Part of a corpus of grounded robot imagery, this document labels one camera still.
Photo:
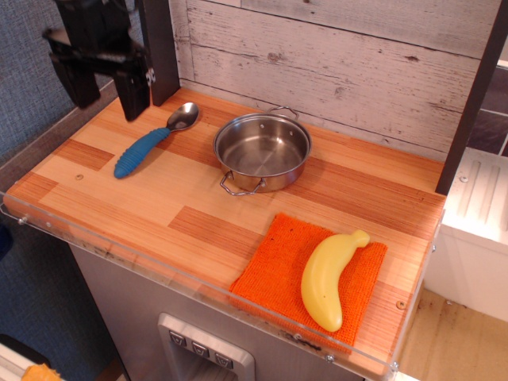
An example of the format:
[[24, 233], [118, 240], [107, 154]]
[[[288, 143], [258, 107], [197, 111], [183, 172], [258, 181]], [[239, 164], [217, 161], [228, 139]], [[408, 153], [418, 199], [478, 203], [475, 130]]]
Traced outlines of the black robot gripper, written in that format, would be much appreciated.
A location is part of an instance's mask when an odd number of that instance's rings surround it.
[[154, 71], [147, 49], [130, 35], [138, 1], [56, 1], [63, 26], [48, 28], [55, 72], [73, 103], [86, 109], [100, 99], [96, 74], [114, 77], [125, 119], [136, 120], [150, 106]]

